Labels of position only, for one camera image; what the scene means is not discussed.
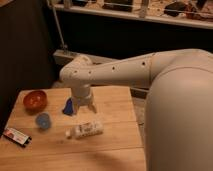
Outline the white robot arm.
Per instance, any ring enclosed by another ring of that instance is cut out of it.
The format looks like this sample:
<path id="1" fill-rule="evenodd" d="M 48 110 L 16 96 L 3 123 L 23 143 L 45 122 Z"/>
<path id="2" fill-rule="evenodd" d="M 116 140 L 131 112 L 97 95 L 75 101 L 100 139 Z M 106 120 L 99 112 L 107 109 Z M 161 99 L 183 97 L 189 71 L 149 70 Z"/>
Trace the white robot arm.
<path id="1" fill-rule="evenodd" d="M 93 64 L 78 55 L 60 70 L 78 107 L 93 85 L 146 88 L 147 171 L 213 171 L 213 53 L 179 49 Z"/>

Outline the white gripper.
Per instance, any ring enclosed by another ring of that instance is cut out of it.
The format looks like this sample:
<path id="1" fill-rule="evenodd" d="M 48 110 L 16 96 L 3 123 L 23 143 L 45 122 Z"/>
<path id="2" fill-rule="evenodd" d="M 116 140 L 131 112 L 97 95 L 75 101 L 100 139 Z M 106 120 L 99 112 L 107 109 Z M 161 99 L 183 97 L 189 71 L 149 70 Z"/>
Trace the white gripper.
<path id="1" fill-rule="evenodd" d="M 94 95 L 90 85 L 80 85 L 71 88 L 71 98 L 68 98 L 62 112 L 72 116 L 77 114 L 81 106 L 87 106 L 89 110 L 96 113 L 97 108 L 94 103 Z"/>

